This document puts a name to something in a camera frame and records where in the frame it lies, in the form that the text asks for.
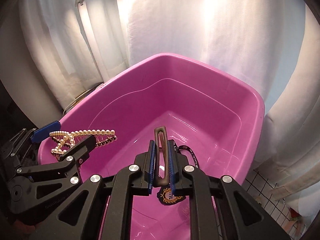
lamp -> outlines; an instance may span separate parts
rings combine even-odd
[[[87,38],[88,47],[89,47],[89,50],[91,51],[92,59],[96,65],[103,81],[106,82],[110,78],[109,78],[109,75],[108,75],[106,68],[104,67],[103,60],[102,60],[102,57],[101,57],[101,54],[100,54],[100,51],[98,48],[98,44],[97,44],[97,41],[94,37],[94,33],[93,33],[93,29],[92,29],[92,25],[90,22],[89,13],[87,10],[87,5],[85,3],[85,0],[76,0],[75,6],[78,8],[80,20],[81,20],[83,30],[84,30],[83,34]]]

white curtain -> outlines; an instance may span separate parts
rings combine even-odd
[[[320,207],[320,26],[308,7],[305,21],[296,69],[265,117],[255,160],[278,183],[273,196],[290,196],[287,203],[311,216]]]
[[[63,107],[107,81],[74,3],[20,0],[31,56]],[[108,78],[160,52],[224,70],[255,88],[271,108],[255,157],[260,172],[280,185],[300,179],[275,196],[297,194],[305,181],[320,180],[310,173],[320,152],[320,66],[314,56],[320,31],[303,0],[86,0],[86,6]]]
[[[131,64],[159,52],[174,52],[224,70],[267,98],[285,35],[291,35],[285,31],[284,0],[123,0],[123,4],[120,15]]]
[[[116,0],[88,0],[99,51],[114,77],[128,66]],[[75,0],[20,0],[20,21],[30,54],[65,109],[103,80],[81,33]]]

white wall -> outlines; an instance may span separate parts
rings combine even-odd
[[[17,4],[0,28],[0,79],[18,107],[37,127],[62,117],[61,106],[25,44]]]

blue gripper pad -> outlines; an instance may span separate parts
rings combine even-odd
[[[50,132],[60,131],[60,129],[61,124],[59,121],[49,123],[46,126],[34,131],[31,142],[41,143],[44,139],[47,139],[49,137]]]
[[[176,186],[175,186],[175,172],[174,172],[174,166],[173,166],[173,158],[172,158],[172,151],[170,147],[170,143],[168,141],[168,154],[169,154],[169,179],[170,179],[170,188],[171,192],[174,195]]]
[[[156,159],[156,142],[152,141],[150,167],[149,167],[149,174],[148,174],[148,176],[149,176],[149,185],[148,185],[149,194],[152,193],[153,176],[154,176],[154,170],[155,170],[155,159]]]

pink plastic tub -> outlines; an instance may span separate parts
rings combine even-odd
[[[92,174],[111,176],[132,164],[137,154],[148,150],[154,128],[165,125],[168,139],[191,147],[207,175],[228,174],[241,184],[263,117],[263,100],[249,85],[204,63],[158,54],[105,83],[60,122],[69,132],[116,131],[118,140],[93,150],[82,165],[84,181]],[[56,162],[50,153],[55,146],[49,138],[42,142],[39,163]],[[149,197],[134,197],[131,239],[190,239],[188,198],[164,206],[156,197],[158,191],[153,188]]]

